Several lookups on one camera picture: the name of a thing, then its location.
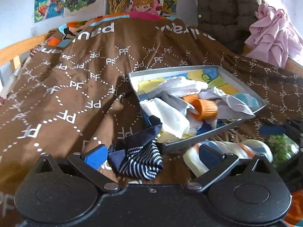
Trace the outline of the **navy striped sock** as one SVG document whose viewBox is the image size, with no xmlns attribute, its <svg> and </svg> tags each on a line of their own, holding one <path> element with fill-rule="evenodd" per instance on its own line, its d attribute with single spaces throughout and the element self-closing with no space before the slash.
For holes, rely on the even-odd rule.
<svg viewBox="0 0 303 227">
<path fill-rule="evenodd" d="M 164 169 L 156 137 L 162 122 L 154 115 L 148 117 L 149 127 L 110 147 L 107 161 L 115 173 L 145 180 L 153 180 Z"/>
</svg>

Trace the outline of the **orange silicone cup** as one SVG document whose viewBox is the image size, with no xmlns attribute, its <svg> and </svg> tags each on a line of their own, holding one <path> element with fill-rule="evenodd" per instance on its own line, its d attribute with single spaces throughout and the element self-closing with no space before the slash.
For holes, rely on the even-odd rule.
<svg viewBox="0 0 303 227">
<path fill-rule="evenodd" d="M 196 120 L 215 118 L 218 113 L 217 105 L 211 100 L 203 100 L 197 94 L 183 96 L 183 100 L 191 104 L 195 111 L 191 113 Z"/>
</svg>

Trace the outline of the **grey white cloth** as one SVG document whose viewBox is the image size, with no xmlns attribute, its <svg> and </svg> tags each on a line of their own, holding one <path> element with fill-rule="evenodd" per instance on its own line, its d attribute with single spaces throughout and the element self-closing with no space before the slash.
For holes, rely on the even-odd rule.
<svg viewBox="0 0 303 227">
<path fill-rule="evenodd" d="M 250 107 L 235 96 L 229 95 L 216 87 L 208 88 L 197 94 L 200 99 L 211 100 L 218 107 L 218 113 L 215 118 L 203 119 L 251 119 L 255 116 Z M 182 114 L 186 115 L 195 111 L 194 107 L 183 100 L 167 93 L 163 93 L 161 99 Z"/>
</svg>

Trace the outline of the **grey drawstring pouch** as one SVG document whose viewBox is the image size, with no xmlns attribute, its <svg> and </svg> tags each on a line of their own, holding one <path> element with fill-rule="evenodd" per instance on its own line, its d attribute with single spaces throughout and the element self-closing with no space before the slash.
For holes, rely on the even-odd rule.
<svg viewBox="0 0 303 227">
<path fill-rule="evenodd" d="M 159 98 L 140 101 L 140 107 L 148 116 L 153 115 L 160 119 L 162 128 L 158 135 L 158 142 L 169 143 L 179 140 L 190 131 L 189 120 Z"/>
</svg>

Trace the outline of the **white fluffy cloth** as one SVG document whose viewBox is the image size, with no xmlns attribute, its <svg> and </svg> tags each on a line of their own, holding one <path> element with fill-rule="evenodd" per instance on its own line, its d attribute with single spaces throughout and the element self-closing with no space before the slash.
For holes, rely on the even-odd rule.
<svg viewBox="0 0 303 227">
<path fill-rule="evenodd" d="M 180 76 L 172 77 L 161 82 L 146 94 L 148 98 L 160 97 L 163 93 L 167 93 L 175 97 L 183 97 L 198 94 L 201 91 L 206 90 L 208 87 L 209 86 L 206 82 L 186 79 L 184 76 Z"/>
</svg>

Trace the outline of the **jar of green stars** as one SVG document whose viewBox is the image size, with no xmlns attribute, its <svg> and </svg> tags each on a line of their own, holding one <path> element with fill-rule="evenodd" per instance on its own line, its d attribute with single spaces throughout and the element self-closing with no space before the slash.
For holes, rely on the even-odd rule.
<svg viewBox="0 0 303 227">
<path fill-rule="evenodd" d="M 290 160 L 299 152 L 299 145 L 291 140 L 286 134 L 271 135 L 267 140 L 273 154 L 273 164 L 278 166 Z"/>
</svg>

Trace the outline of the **colourful striped bedsheet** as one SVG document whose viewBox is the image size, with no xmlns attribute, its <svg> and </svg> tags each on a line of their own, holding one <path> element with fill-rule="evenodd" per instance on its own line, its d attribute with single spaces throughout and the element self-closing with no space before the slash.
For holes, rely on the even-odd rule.
<svg viewBox="0 0 303 227">
<path fill-rule="evenodd" d="M 293 192 L 291 206 L 284 218 L 287 226 L 303 226 L 303 193 L 302 190 Z"/>
</svg>

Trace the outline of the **grey tray with drawing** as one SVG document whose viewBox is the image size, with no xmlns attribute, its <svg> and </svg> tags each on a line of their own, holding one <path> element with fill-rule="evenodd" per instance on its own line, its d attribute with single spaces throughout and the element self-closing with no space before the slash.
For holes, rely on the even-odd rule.
<svg viewBox="0 0 303 227">
<path fill-rule="evenodd" d="M 129 74 L 146 118 L 158 117 L 156 142 L 174 153 L 254 118 L 265 101 L 220 66 L 185 66 Z"/>
</svg>

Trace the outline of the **pink shirt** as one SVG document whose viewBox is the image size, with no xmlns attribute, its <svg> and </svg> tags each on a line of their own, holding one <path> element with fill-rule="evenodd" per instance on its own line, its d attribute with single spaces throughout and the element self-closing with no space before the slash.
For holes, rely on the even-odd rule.
<svg viewBox="0 0 303 227">
<path fill-rule="evenodd" d="M 260 4 L 255 12 L 257 21 L 251 24 L 251 35 L 245 41 L 248 58 L 285 68 L 289 57 L 302 56 L 302 36 L 283 9 Z"/>
</svg>

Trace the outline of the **brown quilted jacket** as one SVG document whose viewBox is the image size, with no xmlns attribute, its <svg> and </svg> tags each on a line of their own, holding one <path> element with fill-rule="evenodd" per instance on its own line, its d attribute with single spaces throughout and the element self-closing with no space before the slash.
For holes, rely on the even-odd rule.
<svg viewBox="0 0 303 227">
<path fill-rule="evenodd" d="M 198 0 L 198 28 L 240 54 L 263 0 Z"/>
</svg>

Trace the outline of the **orange hair girl drawing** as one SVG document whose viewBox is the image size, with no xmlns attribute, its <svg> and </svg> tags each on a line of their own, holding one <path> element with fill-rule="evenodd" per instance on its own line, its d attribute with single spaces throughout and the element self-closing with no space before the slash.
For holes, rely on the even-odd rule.
<svg viewBox="0 0 303 227">
<path fill-rule="evenodd" d="M 34 22 L 63 15 L 63 0 L 34 0 Z"/>
</svg>

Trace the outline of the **wooden bed rail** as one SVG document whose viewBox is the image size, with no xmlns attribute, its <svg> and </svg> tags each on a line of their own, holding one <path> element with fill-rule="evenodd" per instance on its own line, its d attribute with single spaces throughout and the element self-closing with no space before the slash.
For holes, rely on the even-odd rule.
<svg viewBox="0 0 303 227">
<path fill-rule="evenodd" d="M 20 56 L 21 54 L 33 49 L 40 43 L 45 42 L 52 35 L 53 32 L 34 36 L 1 49 L 1 67 L 9 61 L 13 61 L 17 56 Z"/>
</svg>

